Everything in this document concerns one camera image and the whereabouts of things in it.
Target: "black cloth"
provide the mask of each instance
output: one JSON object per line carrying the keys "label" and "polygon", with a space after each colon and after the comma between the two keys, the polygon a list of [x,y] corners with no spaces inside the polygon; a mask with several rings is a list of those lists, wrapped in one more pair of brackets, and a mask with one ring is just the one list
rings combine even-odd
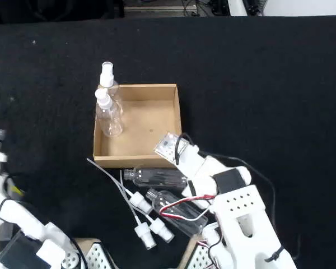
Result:
{"label": "black cloth", "polygon": [[[177,83],[183,131],[277,189],[299,268],[336,268],[336,17],[170,18],[0,26],[0,128],[27,199],[120,268],[176,266],[188,238],[147,251],[116,187],[87,163],[101,63],[120,83]],[[269,188],[256,175],[269,208]]]}

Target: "white spray cap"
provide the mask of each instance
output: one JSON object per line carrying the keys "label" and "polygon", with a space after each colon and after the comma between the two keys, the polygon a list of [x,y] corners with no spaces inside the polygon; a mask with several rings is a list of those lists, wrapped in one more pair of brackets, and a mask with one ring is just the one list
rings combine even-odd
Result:
{"label": "white spray cap", "polygon": [[107,93],[107,89],[98,88],[95,92],[97,103],[101,109],[109,109],[112,106],[112,99]]}
{"label": "white spray cap", "polygon": [[138,207],[146,214],[151,213],[153,209],[153,207],[145,200],[145,198],[139,192],[135,192],[134,195],[131,196],[129,201],[131,204],[133,204],[135,207]]}
{"label": "white spray cap", "polygon": [[156,246],[156,242],[153,239],[151,231],[146,222],[139,224],[136,228],[134,228],[134,231],[136,232],[138,237],[142,239],[147,250],[150,250],[151,248]]}
{"label": "white spray cap", "polygon": [[104,62],[102,64],[100,84],[105,88],[109,88],[113,86],[113,83],[114,83],[113,64],[111,62]]}
{"label": "white spray cap", "polygon": [[160,218],[156,218],[150,225],[150,229],[155,234],[159,235],[167,243],[171,242],[174,234],[166,227]]}

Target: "white wire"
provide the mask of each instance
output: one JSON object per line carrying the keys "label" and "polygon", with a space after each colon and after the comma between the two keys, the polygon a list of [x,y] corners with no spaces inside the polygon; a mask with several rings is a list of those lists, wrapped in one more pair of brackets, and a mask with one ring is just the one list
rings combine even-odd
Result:
{"label": "white wire", "polygon": [[[120,178],[121,187],[124,188],[123,179],[122,179],[122,170],[119,170],[119,178]],[[138,211],[139,213],[141,213],[143,216],[145,216],[145,217],[147,218],[147,220],[148,220],[150,223],[154,222],[154,220],[153,220],[148,214],[144,213],[144,212],[143,212],[142,210],[140,210],[138,207],[133,206],[131,203],[129,203],[129,206],[130,206],[131,208],[134,208],[136,211]]]}
{"label": "white wire", "polygon": [[176,214],[169,214],[169,213],[164,213],[164,215],[163,215],[163,217],[169,217],[169,216],[171,216],[171,217],[179,217],[180,219],[182,219],[182,220],[187,220],[187,221],[196,221],[196,220],[198,220],[198,219],[200,219],[202,216],[204,216],[208,211],[209,211],[209,208],[210,208],[210,206],[209,207],[207,207],[198,217],[196,217],[196,218],[194,218],[194,219],[188,219],[188,218],[186,218],[186,217],[183,217],[183,216],[180,216],[180,215],[176,215]]}
{"label": "white wire", "polygon": [[87,160],[89,163],[91,163],[91,164],[93,164],[94,166],[96,166],[98,169],[100,169],[103,173],[105,173],[106,175],[108,175],[108,176],[110,177],[110,179],[112,179],[113,182],[116,183],[116,185],[120,185],[120,186],[125,190],[125,192],[128,193],[129,196],[133,196],[133,193],[132,193],[130,190],[124,188],[124,187],[118,182],[118,180],[115,179],[115,178],[114,178],[110,173],[108,173],[105,169],[103,169],[101,166],[99,166],[98,164],[96,164],[94,161],[91,161],[89,158],[86,158],[86,160]]}
{"label": "white wire", "polygon": [[113,183],[116,184],[119,192],[121,193],[122,197],[124,198],[124,200],[126,201],[126,203],[129,206],[129,209],[132,211],[132,214],[134,216],[134,219],[136,220],[137,224],[140,225],[141,221],[138,218],[137,214],[134,212],[133,208],[131,207],[131,204],[127,198],[127,196],[125,195],[123,189],[127,192],[128,190],[125,189],[123,186],[120,185],[120,183],[110,174],[108,173],[105,169],[103,169],[102,167],[100,167],[98,164],[96,164],[95,162],[91,161],[89,158],[87,158],[87,161],[89,161],[89,163],[93,164],[94,166],[96,166],[98,169],[100,169],[103,173],[105,173],[110,179],[112,179]]}

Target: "cable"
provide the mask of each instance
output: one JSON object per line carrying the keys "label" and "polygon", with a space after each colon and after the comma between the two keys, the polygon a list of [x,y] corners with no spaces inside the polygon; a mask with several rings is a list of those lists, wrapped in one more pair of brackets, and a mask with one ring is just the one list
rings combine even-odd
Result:
{"label": "cable", "polygon": [[[6,201],[14,201],[14,202],[17,202],[17,203],[20,203],[22,205],[29,205],[30,207],[33,207],[35,208],[32,204],[30,203],[27,203],[27,202],[24,202],[24,201],[19,201],[19,200],[14,200],[14,199],[11,199],[11,198],[5,198],[4,200],[2,200],[2,202],[0,203],[0,211],[1,211],[1,208],[3,207],[3,205],[5,204]],[[0,217],[0,220],[2,220],[3,222],[6,222],[6,223],[11,223],[11,224],[15,224],[15,223],[12,223],[12,222],[9,222],[7,220],[4,220]],[[82,250],[80,249],[80,246],[77,244],[77,242],[71,237],[68,235],[68,233],[64,232],[62,229],[61,231],[70,239],[70,241],[73,243],[73,245],[76,247],[78,253],[80,254],[81,258],[82,258],[82,261],[85,265],[85,269],[88,269],[88,264],[87,264],[87,261],[86,261],[86,258],[85,258],[85,255],[83,255],[82,253]]]}
{"label": "cable", "polygon": [[175,147],[174,147],[174,159],[175,159],[175,163],[176,163],[177,165],[179,165],[179,157],[180,157],[180,155],[179,155],[179,153],[178,153],[178,146],[179,146],[179,142],[180,142],[180,140],[181,140],[183,137],[187,138],[190,144],[192,144],[192,145],[194,144],[194,143],[193,143],[193,140],[190,138],[190,136],[189,136],[187,133],[181,133],[181,134],[178,136],[178,138],[177,138],[177,142],[175,143]]}
{"label": "cable", "polygon": [[215,243],[215,244],[212,244],[212,245],[208,248],[208,257],[209,257],[209,259],[211,259],[212,263],[214,264],[214,266],[215,266],[216,268],[219,268],[219,267],[217,266],[216,261],[215,261],[214,259],[212,259],[212,256],[211,256],[211,250],[212,250],[212,248],[213,248],[214,246],[216,246],[217,244],[219,244],[220,242],[222,242],[222,240],[223,240],[223,232],[222,232],[222,230],[220,230],[220,237],[219,237],[218,242]]}
{"label": "cable", "polygon": [[[118,180],[117,179],[115,179],[110,173],[108,173],[105,169],[103,169],[101,166],[99,166],[98,164],[96,164],[94,161],[91,161],[89,158],[86,158],[86,160],[89,162],[89,163],[91,163],[91,164],[93,164],[94,166],[96,166],[98,169],[100,169],[103,173],[105,173],[115,184],[116,184],[116,186],[120,186],[120,187],[122,187],[121,186],[121,184],[118,182]],[[123,189],[125,192],[127,192],[128,193],[128,195],[129,196],[132,196],[133,195],[133,193],[130,191],[130,190],[128,190],[128,189],[126,189],[126,188],[124,188]]]}
{"label": "cable", "polygon": [[252,165],[248,164],[246,161],[238,158],[238,157],[233,157],[233,156],[226,156],[226,155],[222,155],[222,154],[215,154],[215,153],[210,153],[210,152],[206,152],[206,151],[199,151],[199,153],[203,154],[203,155],[211,155],[213,157],[217,157],[217,158],[223,158],[223,159],[228,159],[228,160],[232,160],[232,161],[238,161],[240,163],[243,163],[246,167],[248,167],[250,170],[252,170],[255,174],[257,174],[259,177],[261,177],[263,180],[265,180],[272,191],[272,196],[273,196],[273,201],[272,201],[272,206],[270,209],[270,216],[271,216],[271,223],[272,226],[275,230],[275,232],[277,233],[277,229],[276,229],[276,216],[275,216],[275,210],[276,210],[276,190],[275,190],[275,186],[272,183],[272,181],[270,179],[268,179],[265,175],[263,175],[261,172],[259,172],[258,169],[254,168]]}
{"label": "cable", "polygon": [[209,13],[201,6],[201,2],[198,1],[198,7],[200,7],[200,9],[207,15],[207,17],[210,17]]}
{"label": "cable", "polygon": [[183,0],[181,0],[181,5],[183,6],[183,15],[184,15],[184,17],[189,16],[189,14],[188,14],[186,8],[189,6],[189,4],[190,4],[192,1],[193,1],[193,0],[189,0],[188,3],[187,3],[186,5],[184,5]]}
{"label": "cable", "polygon": [[[122,178],[122,170],[119,170],[119,178],[120,178],[120,182],[121,182],[122,189],[124,189],[123,178]],[[121,189],[120,192],[121,192],[123,198],[125,199],[125,201],[127,202],[128,206],[129,206],[129,209],[132,211],[132,214],[133,214],[134,218],[136,219],[137,224],[138,224],[138,225],[141,224],[141,221],[140,221],[140,219],[138,218],[137,214],[134,212],[131,203],[128,201],[127,195],[125,194],[125,192],[124,192],[122,189]]]}
{"label": "cable", "polygon": [[160,210],[159,210],[159,214],[163,217],[170,217],[170,218],[173,218],[173,219],[180,219],[180,220],[186,220],[186,221],[195,221],[195,220],[198,220],[200,219],[202,216],[204,216],[210,209],[210,206],[207,207],[199,216],[195,217],[194,219],[189,219],[187,217],[183,217],[183,216],[180,216],[180,215],[176,215],[176,214],[170,214],[170,213],[164,213],[163,211],[175,206],[175,205],[179,205],[181,203],[184,203],[184,202],[188,202],[188,201],[196,201],[196,200],[210,200],[210,199],[213,199],[215,198],[215,196],[212,196],[212,195],[203,195],[203,196],[193,196],[193,197],[187,197],[187,198],[183,198],[183,199],[180,199],[174,203],[170,203],[164,207],[162,207]]}
{"label": "cable", "polygon": [[83,264],[85,265],[85,269],[88,269],[88,264],[85,258],[85,255],[83,255],[83,252],[80,248],[80,246],[77,244],[76,240],[74,240],[71,236],[69,236],[67,233],[65,233],[65,235],[67,235],[67,237],[70,239],[70,241],[74,244],[74,246],[76,247],[78,253],[80,254],[80,256],[82,257],[82,261]]}
{"label": "cable", "polygon": [[127,190],[126,188],[124,188],[122,185],[120,185],[120,183],[117,181],[117,179],[115,179],[110,173],[108,173],[105,169],[103,169],[102,167],[100,167],[98,164],[96,164],[95,162],[91,161],[89,158],[86,158],[87,161],[89,161],[89,163],[93,164],[94,166],[96,166],[98,169],[100,169],[103,173],[105,173],[112,181],[114,184],[116,184],[119,192],[121,193],[123,199],[126,201],[126,203],[129,206],[129,209],[131,210],[134,219],[136,220],[137,224],[140,225],[141,221],[138,218],[137,214],[134,212],[133,208],[131,207],[131,204],[128,200],[128,198],[126,197],[124,191],[126,191],[129,195],[133,195],[132,192],[130,192],[129,190]]}

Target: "black wire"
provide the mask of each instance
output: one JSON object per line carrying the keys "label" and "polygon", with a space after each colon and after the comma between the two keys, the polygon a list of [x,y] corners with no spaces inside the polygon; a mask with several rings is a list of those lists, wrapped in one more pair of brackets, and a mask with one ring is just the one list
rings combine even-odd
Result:
{"label": "black wire", "polygon": [[[28,205],[32,208],[35,208],[32,204],[30,203],[27,203],[27,202],[24,202],[24,201],[19,201],[19,200],[14,200],[14,199],[11,199],[11,198],[5,198],[4,200],[2,200],[2,202],[0,203],[0,211],[1,211],[1,208],[3,207],[3,205],[5,204],[6,201],[15,201],[17,203],[20,203],[22,205]],[[6,223],[11,223],[11,224],[14,224],[12,222],[9,222],[7,220],[4,220],[0,217],[0,220],[2,220],[3,222],[6,222]],[[85,268],[88,269],[88,264],[87,264],[87,261],[85,259],[85,256],[83,255],[83,252],[82,250],[80,249],[80,246],[77,244],[77,242],[71,237],[68,235],[68,233],[65,233],[65,235],[67,235],[67,237],[70,239],[70,241],[73,243],[73,245],[76,247],[77,251],[79,252],[81,258],[82,258],[82,261],[83,261],[83,264],[85,265]]]}
{"label": "black wire", "polygon": [[183,6],[183,15],[184,15],[184,17],[189,16],[189,14],[188,14],[186,8],[188,7],[188,5],[189,5],[192,1],[193,1],[193,0],[189,0],[188,3],[187,3],[186,5],[184,5],[183,0],[181,0],[181,5]]}
{"label": "black wire", "polygon": [[220,242],[222,242],[222,240],[223,240],[223,232],[222,232],[222,230],[220,229],[220,237],[219,237],[218,242],[215,243],[215,244],[212,244],[212,245],[208,248],[208,257],[209,257],[209,259],[211,259],[211,261],[212,261],[212,263],[214,264],[215,268],[218,268],[218,266],[217,266],[215,260],[212,259],[212,256],[211,256],[211,250],[212,250],[212,247],[214,247],[214,246],[216,246],[217,244],[219,244]]}
{"label": "black wire", "polygon": [[276,211],[276,190],[275,190],[275,186],[273,184],[273,182],[268,179],[265,175],[263,175],[261,172],[259,172],[259,170],[257,170],[256,168],[254,168],[252,165],[248,164],[246,161],[238,158],[238,157],[233,157],[233,156],[226,156],[226,155],[222,155],[222,154],[215,154],[215,153],[210,153],[210,152],[206,152],[206,151],[199,151],[199,153],[203,154],[203,155],[211,155],[213,157],[217,157],[217,158],[223,158],[223,159],[228,159],[228,160],[232,160],[232,161],[238,161],[240,163],[243,163],[246,167],[248,167],[250,170],[252,170],[255,174],[257,174],[259,177],[261,177],[263,180],[265,180],[272,191],[272,196],[273,196],[273,201],[272,201],[272,206],[270,209],[270,218],[271,218],[271,223],[272,226],[277,234],[277,229],[276,229],[276,216],[275,216],[275,211]]}
{"label": "black wire", "polygon": [[74,246],[76,247],[78,253],[80,254],[83,264],[85,265],[85,268],[88,269],[88,264],[87,261],[85,259],[85,255],[83,255],[83,252],[80,248],[80,246],[77,244],[76,240],[74,240],[71,236],[69,236],[67,233],[65,233],[65,235],[67,235],[67,237],[71,240],[71,242],[74,244]]}
{"label": "black wire", "polygon": [[178,146],[179,146],[179,142],[180,140],[185,137],[188,139],[189,143],[191,143],[192,145],[194,144],[193,143],[193,140],[190,138],[190,136],[188,136],[187,133],[181,133],[179,135],[179,137],[177,138],[177,142],[175,143],[175,147],[174,147],[174,159],[175,159],[175,163],[176,165],[179,165],[179,154],[178,154]]}
{"label": "black wire", "polygon": [[210,17],[210,15],[208,14],[208,12],[201,6],[201,2],[198,1],[198,7],[200,7],[200,9],[207,15],[207,17]]}

